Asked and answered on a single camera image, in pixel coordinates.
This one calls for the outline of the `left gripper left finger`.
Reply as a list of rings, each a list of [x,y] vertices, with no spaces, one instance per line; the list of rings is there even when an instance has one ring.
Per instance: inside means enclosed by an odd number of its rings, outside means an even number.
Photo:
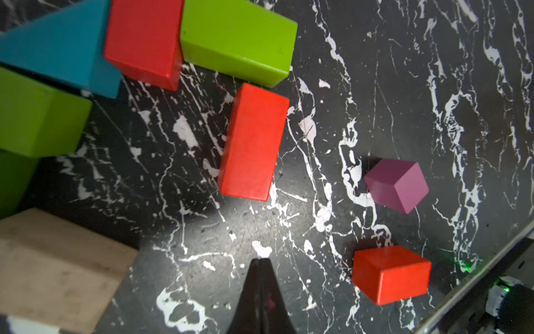
[[[261,333],[260,269],[260,260],[252,260],[227,333]]]

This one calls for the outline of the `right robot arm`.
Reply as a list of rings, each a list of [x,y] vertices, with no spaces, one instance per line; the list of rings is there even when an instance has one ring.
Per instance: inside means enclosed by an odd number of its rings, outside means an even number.
[[[499,333],[533,333],[533,288],[502,276],[489,289],[485,311],[496,318]]]

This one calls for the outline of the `green block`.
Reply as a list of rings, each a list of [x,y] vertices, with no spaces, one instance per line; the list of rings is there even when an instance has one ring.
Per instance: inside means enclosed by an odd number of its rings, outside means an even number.
[[[184,60],[270,89],[288,77],[298,25],[251,1],[184,3]]]
[[[93,103],[1,69],[1,149],[30,158],[73,153]]]
[[[39,159],[1,151],[1,218],[17,211],[39,162]]]

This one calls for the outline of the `natural wood block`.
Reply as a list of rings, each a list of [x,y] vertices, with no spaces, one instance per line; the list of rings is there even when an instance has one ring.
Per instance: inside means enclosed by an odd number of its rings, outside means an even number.
[[[1,313],[91,333],[139,252],[38,209],[1,220]]]

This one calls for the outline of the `red block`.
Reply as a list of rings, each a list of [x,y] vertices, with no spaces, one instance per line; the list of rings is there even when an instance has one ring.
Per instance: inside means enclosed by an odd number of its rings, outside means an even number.
[[[179,41],[183,7],[179,0],[113,1],[105,59],[130,79],[176,91],[183,64]]]
[[[289,105],[288,98],[260,87],[240,87],[219,168],[223,195],[268,200]]]
[[[428,292],[431,262],[402,246],[356,250],[352,281],[376,305]]]

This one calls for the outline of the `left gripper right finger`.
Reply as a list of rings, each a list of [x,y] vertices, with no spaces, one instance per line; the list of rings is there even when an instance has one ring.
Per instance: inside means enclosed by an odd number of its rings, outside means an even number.
[[[261,333],[296,333],[269,259],[261,259]]]

